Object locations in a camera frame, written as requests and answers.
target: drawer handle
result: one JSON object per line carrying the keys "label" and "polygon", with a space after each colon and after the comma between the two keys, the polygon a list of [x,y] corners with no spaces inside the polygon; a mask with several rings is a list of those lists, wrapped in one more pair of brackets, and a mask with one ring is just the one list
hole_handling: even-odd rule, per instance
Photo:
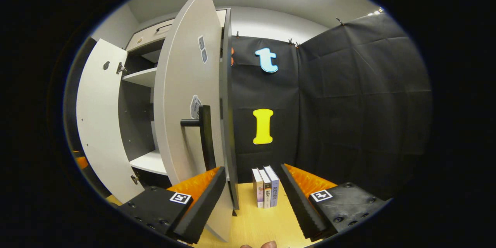
{"label": "drawer handle", "polygon": [[171,24],[164,25],[164,26],[161,26],[161,27],[157,28],[157,32],[158,32],[161,28],[163,28],[163,27],[167,27],[167,26],[171,26],[171,25],[172,25],[172,23],[171,23]]}

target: cabinet shelf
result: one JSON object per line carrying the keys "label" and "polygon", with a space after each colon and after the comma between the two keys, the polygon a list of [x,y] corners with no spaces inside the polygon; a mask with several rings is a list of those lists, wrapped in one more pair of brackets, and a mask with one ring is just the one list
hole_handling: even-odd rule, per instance
{"label": "cabinet shelf", "polygon": [[123,81],[132,82],[139,85],[144,85],[147,87],[155,86],[155,74],[157,72],[156,68],[151,68],[144,71],[139,71],[137,73],[126,75],[122,78]]}
{"label": "cabinet shelf", "polygon": [[165,176],[167,175],[164,164],[162,162],[162,158],[160,156],[160,151],[158,149],[155,149],[150,153],[138,157],[129,163],[131,164],[131,166],[136,167],[140,170],[153,172],[154,174],[162,174]]}

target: black door handle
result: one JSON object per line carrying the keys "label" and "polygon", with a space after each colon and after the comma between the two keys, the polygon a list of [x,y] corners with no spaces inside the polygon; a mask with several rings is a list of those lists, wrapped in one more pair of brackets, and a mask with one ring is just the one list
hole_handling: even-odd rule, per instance
{"label": "black door handle", "polygon": [[181,119],[182,127],[200,127],[201,148],[206,170],[215,168],[214,143],[212,137],[212,119],[210,106],[200,105],[198,109],[200,119]]}

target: letter i cutout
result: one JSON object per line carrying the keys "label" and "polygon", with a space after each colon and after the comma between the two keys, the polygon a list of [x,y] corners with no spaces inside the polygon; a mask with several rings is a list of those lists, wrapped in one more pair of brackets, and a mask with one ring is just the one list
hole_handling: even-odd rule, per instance
{"label": "letter i cutout", "polygon": [[260,110],[254,110],[253,115],[257,118],[257,136],[253,139],[253,143],[271,143],[272,137],[270,136],[270,117],[274,115],[274,112],[266,108],[261,108]]}

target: cabinet door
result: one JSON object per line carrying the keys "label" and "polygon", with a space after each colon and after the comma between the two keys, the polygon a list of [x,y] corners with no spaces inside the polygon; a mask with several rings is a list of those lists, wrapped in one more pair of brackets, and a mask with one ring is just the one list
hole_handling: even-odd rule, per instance
{"label": "cabinet door", "polygon": [[[200,129],[181,127],[181,119],[192,118],[190,107],[195,95],[202,105],[210,106],[215,162],[224,165],[219,97],[221,33],[213,1],[188,0],[160,52],[154,87],[155,132],[173,185],[206,171]],[[206,228],[227,241],[233,206],[229,188],[224,191],[227,194],[219,198]]]}
{"label": "cabinet door", "polygon": [[89,164],[105,187],[125,203],[143,192],[133,181],[133,169],[122,144],[118,102],[127,52],[99,39],[90,53],[79,81],[76,99],[77,129]]}

